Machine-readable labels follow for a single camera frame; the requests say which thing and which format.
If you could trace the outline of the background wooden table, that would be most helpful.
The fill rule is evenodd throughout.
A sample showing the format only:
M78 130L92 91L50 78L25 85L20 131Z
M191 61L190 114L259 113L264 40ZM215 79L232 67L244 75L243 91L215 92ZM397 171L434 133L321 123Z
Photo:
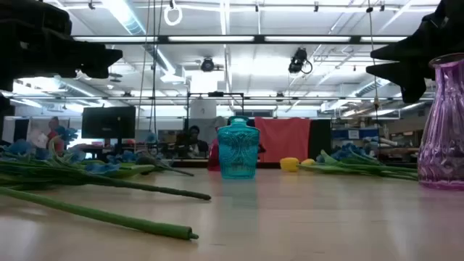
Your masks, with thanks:
M407 154L416 153L419 151L419 148L381 147L378 151L383 154Z

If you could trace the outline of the black computer monitor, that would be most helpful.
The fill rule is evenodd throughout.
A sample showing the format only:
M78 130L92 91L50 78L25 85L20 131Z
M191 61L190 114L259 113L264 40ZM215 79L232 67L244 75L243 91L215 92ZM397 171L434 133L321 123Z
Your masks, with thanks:
M135 107L86 107L82 113L82 138L117 139L116 152L123 151L122 140L135 138Z

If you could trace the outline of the yellow double tulip stem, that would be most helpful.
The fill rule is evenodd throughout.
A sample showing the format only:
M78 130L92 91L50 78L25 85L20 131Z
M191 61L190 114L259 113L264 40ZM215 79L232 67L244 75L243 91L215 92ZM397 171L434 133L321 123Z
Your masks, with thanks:
M305 159L302 162L300 162L297 158L293 158L293 157L283 158L280 161L281 169L285 172L296 172L298 170L305 170L305 171L310 171L314 173L337 174L337 173L325 173L325 172L317 171L314 168L314 165L316 163L317 161L313 159ZM343 174L342 173L340 175L359 175L359 174Z

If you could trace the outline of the purple glass vase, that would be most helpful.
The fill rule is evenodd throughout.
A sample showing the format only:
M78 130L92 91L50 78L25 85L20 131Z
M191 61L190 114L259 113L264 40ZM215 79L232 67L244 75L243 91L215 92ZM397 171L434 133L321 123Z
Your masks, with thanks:
M464 53L430 62L436 93L423 130L418 180L434 189L464 191Z

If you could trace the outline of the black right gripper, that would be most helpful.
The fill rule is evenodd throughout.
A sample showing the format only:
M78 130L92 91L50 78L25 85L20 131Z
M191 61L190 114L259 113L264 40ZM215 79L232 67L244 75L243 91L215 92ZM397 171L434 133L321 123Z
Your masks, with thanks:
M464 14L422 19L424 36L412 35L396 43L375 49L370 57L380 60L405 61L433 59L464 51ZM393 62L366 67L366 72L400 87L404 103L415 103L425 93L426 80L435 80L434 71L417 62Z

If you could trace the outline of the red glass vase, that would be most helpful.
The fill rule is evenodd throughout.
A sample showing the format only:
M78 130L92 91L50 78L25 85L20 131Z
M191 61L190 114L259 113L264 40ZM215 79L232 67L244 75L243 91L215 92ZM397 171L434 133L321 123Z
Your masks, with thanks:
M218 140L216 138L210 144L207 169L209 171L220 170L219 146L218 146Z

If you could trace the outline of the dark double tulip stem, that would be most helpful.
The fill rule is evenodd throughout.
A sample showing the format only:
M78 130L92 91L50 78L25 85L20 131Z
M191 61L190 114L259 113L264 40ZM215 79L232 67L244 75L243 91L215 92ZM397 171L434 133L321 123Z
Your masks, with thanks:
M68 204L66 202L57 201L45 196L17 191L11 188L0 187L0 194L3 196L10 196L15 199L32 202L34 204L39 204L41 206L49 207L55 210L61 210L63 212L68 212L81 217L98 220L113 225L119 225L157 236L166 236L183 240L196 240L199 238L199 236L193 232L192 228L188 226L155 223L150 220L118 215L115 213L96 210L75 204Z

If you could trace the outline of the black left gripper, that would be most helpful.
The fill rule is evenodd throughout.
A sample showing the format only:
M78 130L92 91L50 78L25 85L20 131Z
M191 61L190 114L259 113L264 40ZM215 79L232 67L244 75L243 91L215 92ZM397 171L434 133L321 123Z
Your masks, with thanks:
M11 91L18 78L76 78L79 73L108 78L107 67L122 57L121 50L102 43L74 41L45 30L0 27L0 90Z

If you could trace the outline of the teal glass vase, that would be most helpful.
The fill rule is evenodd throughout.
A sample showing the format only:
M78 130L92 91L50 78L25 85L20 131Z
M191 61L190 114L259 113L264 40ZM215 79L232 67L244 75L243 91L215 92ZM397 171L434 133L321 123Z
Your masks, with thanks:
M260 131L247 125L245 116L233 116L217 131L220 173L227 179L253 179L256 173Z

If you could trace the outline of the black overhead light beam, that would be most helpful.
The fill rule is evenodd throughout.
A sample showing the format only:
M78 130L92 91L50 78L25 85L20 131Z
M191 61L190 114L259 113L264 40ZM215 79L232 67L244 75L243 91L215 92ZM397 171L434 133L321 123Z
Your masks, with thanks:
M74 36L76 41L101 44L390 44L406 36L345 35L201 35L201 36Z

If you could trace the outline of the dark single tulip stem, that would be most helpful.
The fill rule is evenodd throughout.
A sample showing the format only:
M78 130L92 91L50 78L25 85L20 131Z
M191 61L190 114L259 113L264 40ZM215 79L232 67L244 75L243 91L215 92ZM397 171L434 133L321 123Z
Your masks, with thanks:
M146 175L159 170L150 158L108 157L108 162L98 160L87 161L85 171L108 178L125 179L136 175Z

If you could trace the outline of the yellow single tulip stem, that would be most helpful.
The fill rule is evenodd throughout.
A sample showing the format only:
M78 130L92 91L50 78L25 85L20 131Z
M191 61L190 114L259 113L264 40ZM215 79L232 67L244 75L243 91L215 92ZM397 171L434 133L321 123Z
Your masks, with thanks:
M205 201L211 196L193 191L133 183L106 175L89 173L78 167L51 166L0 161L0 187L15 190L50 189L55 186L109 186L185 196Z

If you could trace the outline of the blue storage bin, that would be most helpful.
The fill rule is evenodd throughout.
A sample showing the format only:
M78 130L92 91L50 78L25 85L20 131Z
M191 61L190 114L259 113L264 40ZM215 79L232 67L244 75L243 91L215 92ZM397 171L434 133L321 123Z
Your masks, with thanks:
M333 140L360 140L367 137L375 137L378 135L376 128L348 128L348 129L333 129L331 137Z

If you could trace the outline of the black background rig frame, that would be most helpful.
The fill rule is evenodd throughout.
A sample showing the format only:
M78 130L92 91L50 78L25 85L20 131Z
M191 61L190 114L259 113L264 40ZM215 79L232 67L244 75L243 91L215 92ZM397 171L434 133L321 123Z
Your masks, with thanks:
M186 97L186 117L183 120L183 129L188 133L190 109L189 105L196 99L212 99L217 102L217 116L222 116L226 120L235 115L236 110L244 112L244 94L227 93L222 91L212 91L207 93L187 93Z

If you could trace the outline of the person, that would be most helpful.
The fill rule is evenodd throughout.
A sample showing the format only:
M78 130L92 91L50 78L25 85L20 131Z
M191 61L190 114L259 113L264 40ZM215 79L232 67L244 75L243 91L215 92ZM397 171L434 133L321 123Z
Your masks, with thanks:
M209 146L206 141L199 138L200 129L193 125L188 130L188 156L190 158L206 158Z
M47 148L50 148L50 145L54 148L54 151L62 156L65 151L65 142L62 139L65 135L65 127L59 123L58 117L53 117L49 121L49 133L47 134Z

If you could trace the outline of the black fabric panel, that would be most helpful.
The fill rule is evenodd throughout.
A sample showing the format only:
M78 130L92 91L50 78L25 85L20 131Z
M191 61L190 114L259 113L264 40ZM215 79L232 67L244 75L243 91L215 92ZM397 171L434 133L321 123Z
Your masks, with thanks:
M321 150L331 153L331 121L312 120L309 135L309 158L316 160Z

